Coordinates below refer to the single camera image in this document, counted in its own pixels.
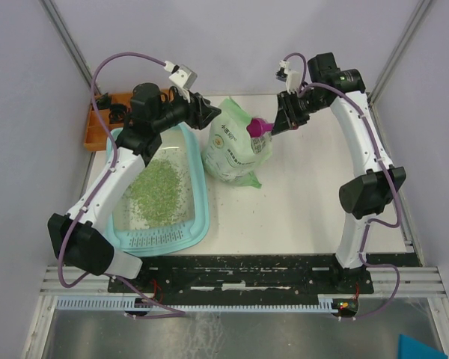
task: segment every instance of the blue object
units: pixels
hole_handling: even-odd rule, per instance
[[[448,359],[447,355],[401,334],[397,359]]]
[[[169,131],[181,131],[185,139],[195,216],[188,221],[167,227],[118,230],[114,227],[112,214],[107,223],[106,239],[116,248],[137,257],[159,256],[191,247],[199,243],[210,228],[207,185],[198,141],[195,135],[183,124],[175,126]],[[113,137],[116,139],[120,132],[121,129],[114,129],[112,131]],[[110,158],[112,154],[110,140],[106,142],[106,153]]]

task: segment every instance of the cable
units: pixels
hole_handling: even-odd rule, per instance
[[[91,93],[91,105],[93,107],[93,110],[95,111],[95,114],[98,117],[98,121],[100,122],[100,125],[102,126],[103,130],[106,133],[106,136],[108,137],[108,139],[110,140],[110,142],[112,143],[112,150],[113,150],[113,156],[112,156],[112,163],[110,164],[109,169],[105,172],[104,176],[102,177],[102,179],[98,182],[98,185],[94,188],[94,190],[90,193],[90,195],[88,196],[88,198],[85,200],[85,202],[83,203],[83,207],[88,207],[90,205],[90,202],[93,200],[93,198],[95,197],[95,195],[97,194],[97,192],[102,188],[103,184],[106,182],[106,180],[109,178],[110,174],[112,173],[111,169],[115,167],[116,163],[117,163],[117,157],[118,157],[118,148],[117,148],[117,144],[113,139],[112,134],[110,133],[110,130],[108,129],[105,121],[103,120],[100,111],[98,110],[98,105],[97,105],[97,101],[95,99],[95,93],[94,93],[94,89],[95,89],[95,85],[97,83],[97,77],[98,74],[100,73],[100,71],[102,70],[102,68],[110,61],[114,60],[115,58],[122,58],[125,56],[131,56],[131,57],[136,57],[136,58],[144,58],[146,60],[152,61],[158,65],[161,66],[165,66],[166,64],[161,61],[158,60],[156,58],[153,58],[151,56],[148,55],[144,55],[144,54],[140,54],[137,52],[120,52],[118,54],[115,54],[113,56],[110,56],[109,58],[105,59],[100,65],[98,65],[97,69],[95,70],[95,73],[93,74],[93,77],[91,79],[91,89],[90,89],[90,93]],[[67,249],[67,244],[68,241],[70,240],[71,234],[73,232],[73,230],[76,227],[76,224],[78,223],[78,221],[80,220],[80,218],[82,217],[82,215],[84,214],[84,210],[80,209],[78,214],[76,215],[76,217],[73,219],[70,227],[68,228],[67,233],[65,234],[64,240],[61,243],[61,247],[60,247],[60,254],[58,255],[58,280],[60,281],[60,284],[65,287],[65,288],[73,288],[76,284],[78,284],[83,278],[85,278],[87,275],[89,275],[89,273],[85,272],[84,274],[82,274],[77,280],[73,281],[72,283],[67,283],[64,279],[63,276],[63,265],[64,265],[64,255],[65,255],[65,250]],[[146,295],[144,295],[143,293],[141,293],[140,291],[138,291],[128,280],[117,276],[116,277],[118,280],[122,281],[125,285],[127,285],[133,292],[137,293],[138,295],[140,295],[144,300],[146,300],[148,303],[150,303],[151,305],[157,306],[157,307],[161,307],[162,309],[166,309],[169,310],[170,312],[173,312],[174,314],[164,314],[161,316],[148,316],[146,319],[154,319],[154,318],[169,318],[171,316],[175,317],[175,316],[184,316],[185,312],[181,311],[181,310],[175,310],[173,308],[167,307],[163,304],[157,303],[151,299],[149,299]]]
[[[298,56],[302,59],[302,63],[304,65],[303,71],[302,71],[302,80],[301,80],[301,86],[304,86],[305,78],[306,78],[306,71],[308,70],[308,66],[306,64],[306,58],[305,56],[300,52],[291,52],[289,55],[286,55],[283,59],[283,61],[288,61],[289,58],[292,58],[293,56]]]
[[[358,106],[358,104],[356,102],[352,101],[352,99],[350,99],[345,93],[339,91],[338,89],[333,88],[332,86],[329,86],[326,84],[321,84],[321,83],[312,83],[312,84],[306,85],[302,89],[302,91],[298,93],[298,97],[299,98],[303,97],[305,92],[307,90],[310,90],[311,88],[324,88],[333,93],[336,93],[339,97],[341,97],[342,99],[345,99],[358,112],[358,116],[363,120],[364,125],[366,126],[367,133],[371,139],[371,144],[373,145],[374,155],[376,156],[376,160],[379,163],[379,166],[381,167],[386,180],[388,181],[389,188],[391,189],[392,197],[394,199],[394,208],[396,209],[396,223],[390,224],[388,222],[381,221],[380,219],[377,219],[377,218],[371,218],[369,221],[367,221],[366,227],[364,228],[364,233],[362,236],[361,247],[359,248],[359,260],[361,260],[362,264],[368,268],[392,268],[396,272],[396,285],[395,285],[394,290],[392,291],[391,295],[389,296],[388,300],[381,307],[379,307],[378,309],[373,310],[369,313],[365,313],[359,317],[352,318],[352,320],[356,320],[357,318],[363,319],[363,318],[367,318],[369,316],[373,316],[374,314],[382,312],[393,301],[394,297],[397,294],[397,290],[399,289],[399,285],[400,285],[399,269],[392,264],[369,264],[368,262],[366,262],[366,259],[363,256],[363,252],[366,247],[367,237],[369,235],[369,229],[370,229],[371,223],[373,223],[373,222],[379,223],[379,224],[382,224],[383,226],[386,226],[389,228],[398,228],[401,225],[402,204],[400,202],[399,196],[397,195],[396,188],[394,187],[394,184],[392,182],[391,175],[389,174],[388,169],[385,167],[384,163],[382,162],[382,159],[380,156],[380,151],[379,151],[379,146],[377,145],[377,141],[376,141],[376,138],[374,137],[373,130],[371,129],[371,126],[369,124],[369,120],[366,118],[366,116],[364,115],[364,112],[361,110],[361,108]]]

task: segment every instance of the pile of green pellets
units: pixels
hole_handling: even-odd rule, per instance
[[[154,159],[129,187],[129,199],[134,203],[135,215],[150,228],[173,224],[182,206],[180,176],[166,159]]]

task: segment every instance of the blue tray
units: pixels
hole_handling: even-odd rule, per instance
[[[195,215],[194,218],[167,227],[119,230],[114,225],[112,214],[107,223],[106,239],[114,247],[137,257],[159,256],[196,245],[205,237],[210,227],[207,185],[198,141],[195,135],[183,124],[175,126],[169,131],[181,131],[183,133],[192,187],[192,203],[190,205],[194,206]],[[112,131],[113,137],[116,139],[120,132],[121,129],[114,129]],[[110,140],[106,143],[106,152],[108,158],[110,158],[112,154]]]

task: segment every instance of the white table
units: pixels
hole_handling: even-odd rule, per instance
[[[218,105],[224,96],[209,96]],[[233,96],[253,116],[274,121],[276,96]],[[201,148],[208,130],[195,133]],[[331,110],[273,138],[273,155],[256,170],[262,189],[232,187],[207,176],[210,230],[197,245],[176,254],[329,254],[344,225],[338,190],[352,178],[352,162]],[[105,151],[95,156],[89,183],[103,169]],[[395,221],[392,205],[383,214]],[[368,251],[406,252],[400,230],[373,225]]]

